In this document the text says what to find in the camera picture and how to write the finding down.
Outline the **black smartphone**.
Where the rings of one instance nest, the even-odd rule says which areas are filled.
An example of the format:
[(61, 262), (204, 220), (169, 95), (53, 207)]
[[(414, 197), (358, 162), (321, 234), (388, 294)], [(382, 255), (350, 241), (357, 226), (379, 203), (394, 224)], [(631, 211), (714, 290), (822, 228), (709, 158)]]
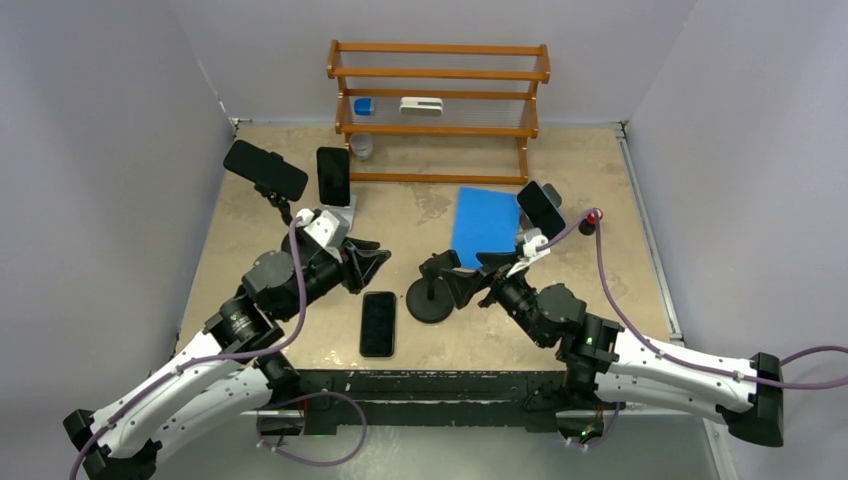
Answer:
[(397, 297), (390, 291), (363, 296), (359, 353), (365, 358), (389, 358), (395, 351)]

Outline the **black round-base phone stand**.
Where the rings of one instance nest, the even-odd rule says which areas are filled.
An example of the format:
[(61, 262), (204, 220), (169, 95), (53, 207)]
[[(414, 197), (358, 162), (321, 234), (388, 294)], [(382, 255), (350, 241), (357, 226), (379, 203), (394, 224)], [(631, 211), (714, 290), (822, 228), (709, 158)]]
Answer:
[(451, 314), (454, 301), (441, 271), (459, 266), (459, 256), (452, 249), (432, 254), (419, 266), (420, 278), (410, 285), (406, 293), (407, 309), (413, 318), (425, 324), (436, 324)]

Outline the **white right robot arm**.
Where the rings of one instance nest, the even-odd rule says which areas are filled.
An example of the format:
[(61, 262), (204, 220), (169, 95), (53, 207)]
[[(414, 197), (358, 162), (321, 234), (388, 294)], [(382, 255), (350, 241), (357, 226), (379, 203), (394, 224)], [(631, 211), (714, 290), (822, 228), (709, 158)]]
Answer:
[(500, 306), (536, 346), (554, 349), (566, 366), (561, 392), (569, 404), (655, 405), (724, 425), (731, 436), (754, 445), (783, 446), (777, 357), (721, 357), (650, 338), (590, 313), (562, 283), (531, 286), (513, 255), (489, 258), (475, 271), (441, 270), (456, 308), (483, 293), (479, 307)]

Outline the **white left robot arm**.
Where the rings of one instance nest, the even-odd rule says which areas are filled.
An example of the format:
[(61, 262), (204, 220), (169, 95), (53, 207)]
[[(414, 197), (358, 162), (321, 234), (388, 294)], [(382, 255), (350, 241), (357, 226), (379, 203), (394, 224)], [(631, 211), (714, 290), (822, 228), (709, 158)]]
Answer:
[(336, 287), (360, 293), (391, 254), (379, 243), (346, 238), (337, 249), (306, 234), (262, 254), (189, 343), (118, 400), (78, 409), (63, 426), (77, 450), (69, 476), (149, 479), (160, 462), (208, 429), (265, 407), (305, 408), (307, 392), (283, 350), (299, 335), (306, 309)]

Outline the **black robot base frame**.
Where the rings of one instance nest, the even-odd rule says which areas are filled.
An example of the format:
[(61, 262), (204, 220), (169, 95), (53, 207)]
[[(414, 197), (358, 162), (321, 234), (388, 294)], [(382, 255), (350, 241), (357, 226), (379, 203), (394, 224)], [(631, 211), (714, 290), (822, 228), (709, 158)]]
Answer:
[(600, 388), (579, 388), (563, 371), (300, 369), (258, 362), (206, 388), (154, 431), (164, 444), (187, 440), (242, 413), (291, 410), (307, 435), (342, 425), (520, 427), (578, 435), (570, 414), (634, 404)]

